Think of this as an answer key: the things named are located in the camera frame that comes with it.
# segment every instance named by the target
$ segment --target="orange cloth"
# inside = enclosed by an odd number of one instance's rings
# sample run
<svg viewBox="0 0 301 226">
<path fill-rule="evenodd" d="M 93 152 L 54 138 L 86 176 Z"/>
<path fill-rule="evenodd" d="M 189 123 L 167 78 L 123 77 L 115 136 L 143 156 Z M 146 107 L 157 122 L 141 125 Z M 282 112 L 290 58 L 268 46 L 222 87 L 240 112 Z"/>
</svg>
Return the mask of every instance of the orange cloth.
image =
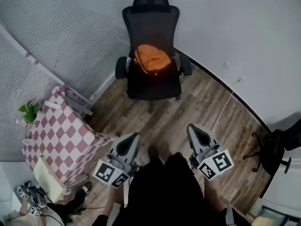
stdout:
<svg viewBox="0 0 301 226">
<path fill-rule="evenodd" d="M 164 51 L 152 45 L 142 44 L 135 51 L 134 62 L 140 65 L 144 72 L 157 75 L 158 70 L 169 65 L 171 60 Z"/>
</svg>

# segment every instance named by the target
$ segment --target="black office chair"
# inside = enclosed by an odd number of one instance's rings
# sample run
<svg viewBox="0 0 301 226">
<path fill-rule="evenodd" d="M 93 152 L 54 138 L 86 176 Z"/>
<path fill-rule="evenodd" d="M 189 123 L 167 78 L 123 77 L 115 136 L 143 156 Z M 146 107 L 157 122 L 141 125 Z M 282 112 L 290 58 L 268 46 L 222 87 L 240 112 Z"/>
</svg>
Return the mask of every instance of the black office chair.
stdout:
<svg viewBox="0 0 301 226">
<path fill-rule="evenodd" d="M 127 95 L 132 99 L 161 100 L 180 98 L 179 76 L 192 74 L 190 59 L 180 54 L 181 68 L 178 70 L 174 53 L 174 32 L 180 11 L 170 6 L 168 0 L 134 0 L 131 7 L 123 9 L 122 15 L 127 26 L 131 48 L 128 72 L 126 57 L 120 57 L 116 64 L 117 79 L 128 78 Z M 163 50 L 171 58 L 171 64 L 158 71 L 157 75 L 147 74 L 134 64 L 134 53 L 139 45 L 148 44 Z"/>
<path fill-rule="evenodd" d="M 289 158 L 288 161 L 284 161 L 282 157 L 285 149 L 291 151 L 301 146 L 301 120 L 297 121 L 286 131 L 273 131 L 271 135 L 264 138 L 263 142 L 255 132 L 252 133 L 252 136 L 257 138 L 260 150 L 254 154 L 244 156 L 243 159 L 246 160 L 249 157 L 259 156 L 257 167 L 253 169 L 253 172 L 257 172 L 262 164 L 267 173 L 274 175 L 280 164 L 283 164 L 286 166 L 284 173 L 287 173 L 292 159 Z"/>
</svg>

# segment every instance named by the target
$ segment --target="black shoe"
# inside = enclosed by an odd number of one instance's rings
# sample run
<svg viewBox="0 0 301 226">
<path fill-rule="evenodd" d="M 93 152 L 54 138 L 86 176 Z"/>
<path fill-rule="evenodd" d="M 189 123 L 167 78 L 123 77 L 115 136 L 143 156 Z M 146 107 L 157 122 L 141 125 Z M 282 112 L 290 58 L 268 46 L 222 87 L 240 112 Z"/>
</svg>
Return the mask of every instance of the black shoe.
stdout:
<svg viewBox="0 0 301 226">
<path fill-rule="evenodd" d="M 147 150 L 147 154 L 150 160 L 153 158 L 159 158 L 159 150 L 155 146 L 150 146 Z"/>
<path fill-rule="evenodd" d="M 85 185 L 82 187 L 82 189 L 84 189 L 84 191 L 86 192 L 86 195 L 88 195 L 88 193 L 91 191 L 92 189 L 92 183 L 90 181 L 87 181 L 85 183 Z"/>
</svg>

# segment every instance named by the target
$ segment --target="corrugated wall panel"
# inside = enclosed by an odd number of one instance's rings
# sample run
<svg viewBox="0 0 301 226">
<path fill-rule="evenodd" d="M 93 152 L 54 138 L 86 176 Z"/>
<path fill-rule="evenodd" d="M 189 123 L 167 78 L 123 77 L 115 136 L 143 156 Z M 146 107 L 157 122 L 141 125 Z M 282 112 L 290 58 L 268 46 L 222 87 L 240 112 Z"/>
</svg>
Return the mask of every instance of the corrugated wall panel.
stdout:
<svg viewBox="0 0 301 226">
<path fill-rule="evenodd" d="M 0 19 L 46 68 L 85 97 L 129 52 L 122 9 L 133 0 L 0 0 Z"/>
<path fill-rule="evenodd" d="M 0 34 L 0 161 L 23 161 L 27 129 L 16 124 L 18 108 L 41 102 L 57 83 L 31 64 Z"/>
</svg>

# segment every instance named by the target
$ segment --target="table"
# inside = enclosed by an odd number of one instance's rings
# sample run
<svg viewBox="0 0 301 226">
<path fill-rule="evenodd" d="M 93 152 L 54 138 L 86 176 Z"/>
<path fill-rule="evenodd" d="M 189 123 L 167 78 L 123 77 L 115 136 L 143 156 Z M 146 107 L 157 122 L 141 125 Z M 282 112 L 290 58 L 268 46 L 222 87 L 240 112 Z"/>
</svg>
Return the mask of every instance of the table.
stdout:
<svg viewBox="0 0 301 226">
<path fill-rule="evenodd" d="M 73 101 L 77 97 L 65 85 L 51 91 L 47 101 L 60 105 L 60 109 L 43 107 L 43 118 L 32 125 L 27 136 L 35 139 L 36 145 L 23 145 L 22 148 L 32 170 L 43 156 L 66 185 L 76 181 L 99 147 L 113 140 L 108 135 L 96 133 L 83 121 L 67 102 L 68 94 Z"/>
</svg>

